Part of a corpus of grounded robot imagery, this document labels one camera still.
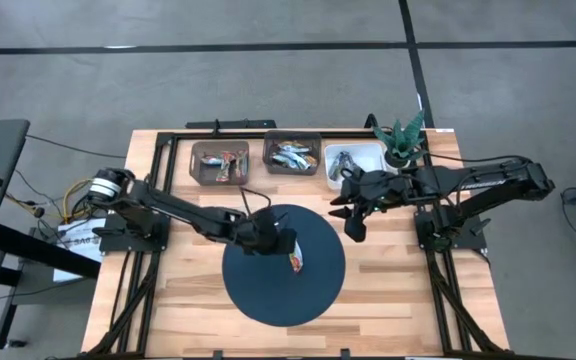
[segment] snack bag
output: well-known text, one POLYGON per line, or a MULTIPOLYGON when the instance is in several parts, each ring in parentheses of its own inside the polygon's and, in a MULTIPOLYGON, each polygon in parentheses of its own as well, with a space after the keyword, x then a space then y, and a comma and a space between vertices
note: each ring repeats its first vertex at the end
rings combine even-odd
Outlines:
POLYGON ((290 257, 290 264, 292 265, 292 270, 295 274, 301 271, 301 268, 304 266, 304 258, 301 255, 301 248, 299 248, 299 243, 295 241, 295 250, 288 254, 290 257))

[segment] green plant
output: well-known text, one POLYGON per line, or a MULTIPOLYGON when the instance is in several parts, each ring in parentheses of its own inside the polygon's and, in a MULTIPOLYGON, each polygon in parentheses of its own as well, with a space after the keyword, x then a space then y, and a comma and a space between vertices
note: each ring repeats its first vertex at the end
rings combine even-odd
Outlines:
POLYGON ((425 153, 424 150, 415 151, 415 147, 424 141, 423 138, 419 138, 419 132, 423 124, 424 112, 422 110, 408 123, 404 130, 401 130, 399 119, 395 121, 391 135, 386 134, 378 126, 373 126, 372 130, 377 139, 386 145, 390 155, 401 160, 415 161, 425 153))

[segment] metal bracket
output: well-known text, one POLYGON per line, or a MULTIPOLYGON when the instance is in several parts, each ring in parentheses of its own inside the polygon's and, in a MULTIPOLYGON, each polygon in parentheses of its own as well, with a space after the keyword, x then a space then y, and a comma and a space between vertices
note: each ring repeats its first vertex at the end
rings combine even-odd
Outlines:
POLYGON ((93 232, 101 236, 99 251, 144 251, 155 252, 165 250, 170 234, 170 219, 161 214, 156 215, 152 235, 148 239, 131 234, 126 228, 126 220, 117 214, 109 214, 103 228, 93 232))
POLYGON ((341 349, 341 360, 350 360, 350 349, 341 349))
MULTIPOLYGON (((455 249, 472 249, 477 251, 486 249, 486 239, 483 233, 481 231, 471 231, 475 230, 481 224, 482 222, 479 220, 479 216, 466 220, 462 227, 463 230, 461 234, 453 239, 452 247, 455 249)), ((415 229, 417 230, 417 239, 420 248, 442 250, 442 248, 437 248, 435 242, 433 219, 430 212, 419 211, 415 213, 415 229)))
POLYGON ((155 146, 156 147, 164 146, 164 145, 168 144, 170 142, 170 140, 174 137, 175 137, 175 133, 170 133, 170 132, 157 133, 157 140, 155 141, 155 146))
POLYGON ((219 136, 220 129, 276 129, 277 123, 272 119, 262 120, 228 120, 228 121, 215 121, 208 122, 189 122, 186 123, 186 129, 212 129, 212 136, 219 136))
POLYGON ((368 114, 368 118, 366 118, 366 122, 364 123, 364 129, 371 129, 374 126, 379 126, 379 124, 377 124, 377 118, 375 117, 375 114, 368 114))

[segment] black robotic arm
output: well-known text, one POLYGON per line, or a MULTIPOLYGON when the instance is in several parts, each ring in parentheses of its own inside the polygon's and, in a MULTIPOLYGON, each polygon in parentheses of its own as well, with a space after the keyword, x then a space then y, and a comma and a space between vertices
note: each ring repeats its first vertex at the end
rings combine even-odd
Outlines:
POLYGON ((294 250, 295 231, 277 230, 268 207, 250 215, 235 209, 200 207, 135 180, 128 170, 99 170, 87 196, 93 206, 115 211, 126 220, 132 235, 146 240, 156 231, 158 214, 164 214, 191 225, 209 240, 240 246, 247 254, 289 254, 294 250))
POLYGON ((460 169, 425 166, 402 169, 400 174, 356 169, 344 170, 343 175, 341 194, 331 205, 353 207, 333 210, 330 215, 346 220, 344 230, 356 242, 365 239, 363 221, 375 211, 446 200, 448 204, 425 214, 429 221, 422 230, 432 238, 449 242, 459 235, 466 220, 510 200, 541 200, 555 188, 541 165, 525 158, 460 169), (462 190, 483 188, 487 190, 460 201, 462 190), (448 198, 454 192, 456 204, 448 198))

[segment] concrete floor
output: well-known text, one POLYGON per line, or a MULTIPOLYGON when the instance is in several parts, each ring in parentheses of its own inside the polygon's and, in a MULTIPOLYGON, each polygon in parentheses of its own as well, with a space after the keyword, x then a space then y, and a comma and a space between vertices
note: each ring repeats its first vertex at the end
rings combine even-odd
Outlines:
MULTIPOLYGON (((409 2, 418 41, 576 40, 576 1, 409 2)), ((0 0, 0 47, 343 40, 405 40, 397 1, 0 0)), ((576 49, 420 56, 436 126, 456 129, 464 157, 518 153, 541 162, 558 190, 576 185, 576 49)), ((135 128, 246 117, 349 127, 369 112, 388 123, 416 109, 406 50, 0 56, 0 119, 27 118, 32 134, 107 153, 125 153, 135 128)), ((18 169, 59 196, 121 164, 29 140, 18 169)), ((34 198, 19 178, 10 192, 34 198)), ((576 224, 576 207, 570 213, 576 224)), ((576 358, 576 236, 558 195, 490 216, 486 236, 512 348, 576 358)), ((0 222, 34 225, 8 204, 0 222)), ((0 359, 74 355, 91 297, 21 307, 12 335, 30 345, 0 351, 0 359)))

